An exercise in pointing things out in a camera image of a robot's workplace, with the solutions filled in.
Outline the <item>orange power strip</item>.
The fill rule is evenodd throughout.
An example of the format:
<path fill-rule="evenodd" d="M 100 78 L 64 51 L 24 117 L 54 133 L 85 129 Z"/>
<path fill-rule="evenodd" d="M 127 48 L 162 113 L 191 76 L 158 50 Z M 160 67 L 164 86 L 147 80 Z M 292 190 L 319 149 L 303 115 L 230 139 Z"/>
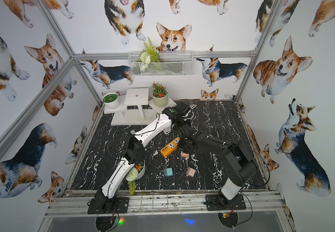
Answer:
<path fill-rule="evenodd" d="M 172 142 L 170 142 L 168 145 L 163 147 L 160 152 L 164 158 L 166 158 L 168 155 L 170 155 L 172 152 L 174 152 L 178 148 L 180 138 L 176 137 Z"/>

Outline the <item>teal plug adapter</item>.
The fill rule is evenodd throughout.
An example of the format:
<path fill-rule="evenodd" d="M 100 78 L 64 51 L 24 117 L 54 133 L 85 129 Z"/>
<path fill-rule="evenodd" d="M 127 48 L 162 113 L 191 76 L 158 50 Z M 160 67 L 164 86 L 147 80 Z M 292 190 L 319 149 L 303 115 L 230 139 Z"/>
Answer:
<path fill-rule="evenodd" d="M 165 177 L 172 177 L 173 176 L 173 169 L 172 168 L 166 168 L 164 170 L 164 176 Z"/>

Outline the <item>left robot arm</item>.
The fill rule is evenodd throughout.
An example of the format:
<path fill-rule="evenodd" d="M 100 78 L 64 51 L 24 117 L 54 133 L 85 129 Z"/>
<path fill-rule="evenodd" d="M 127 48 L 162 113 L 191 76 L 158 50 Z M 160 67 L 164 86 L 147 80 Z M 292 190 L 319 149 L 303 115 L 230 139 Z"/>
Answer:
<path fill-rule="evenodd" d="M 156 119 L 148 126 L 135 134 L 126 134 L 123 152 L 116 170 L 96 192 L 95 197 L 89 202 L 89 206 L 96 206 L 108 211 L 107 205 L 113 204 L 127 175 L 137 164 L 145 161 L 147 144 L 164 130 L 181 128 L 186 123 L 191 110 L 192 108 L 183 102 L 178 103 L 175 107 L 166 107 L 162 113 L 156 114 Z"/>

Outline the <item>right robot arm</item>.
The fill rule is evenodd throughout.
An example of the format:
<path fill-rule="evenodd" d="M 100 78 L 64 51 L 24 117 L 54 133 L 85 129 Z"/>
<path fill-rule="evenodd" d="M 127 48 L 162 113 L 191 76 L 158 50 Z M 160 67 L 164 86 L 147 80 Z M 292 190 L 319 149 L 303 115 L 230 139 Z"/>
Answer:
<path fill-rule="evenodd" d="M 192 154 L 199 149 L 215 154 L 221 160 L 227 174 L 227 180 L 218 194 L 218 201 L 222 207 L 233 202 L 244 185 L 259 171 L 251 148 L 194 130 L 187 123 L 179 126 L 179 132 L 183 138 L 181 145 L 185 152 Z"/>

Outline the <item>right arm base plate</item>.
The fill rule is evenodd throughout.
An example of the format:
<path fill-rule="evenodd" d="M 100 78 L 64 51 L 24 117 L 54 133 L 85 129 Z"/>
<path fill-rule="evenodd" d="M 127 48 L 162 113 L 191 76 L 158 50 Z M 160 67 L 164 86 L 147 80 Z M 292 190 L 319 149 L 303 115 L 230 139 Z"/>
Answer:
<path fill-rule="evenodd" d="M 245 210 L 246 204 L 243 195 L 238 194 L 231 200 L 226 199 L 223 195 L 206 195 L 204 205 L 208 211 L 231 211 Z"/>

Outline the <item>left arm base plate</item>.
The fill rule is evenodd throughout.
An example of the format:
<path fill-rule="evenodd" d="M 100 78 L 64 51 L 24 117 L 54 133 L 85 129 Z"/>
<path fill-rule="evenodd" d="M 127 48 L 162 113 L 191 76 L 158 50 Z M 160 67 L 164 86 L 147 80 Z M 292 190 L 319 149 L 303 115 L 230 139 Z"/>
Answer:
<path fill-rule="evenodd" d="M 94 198 L 90 201 L 87 214 L 112 214 L 114 212 L 124 214 L 128 211 L 129 200 L 128 197 L 116 197 L 98 203 Z"/>

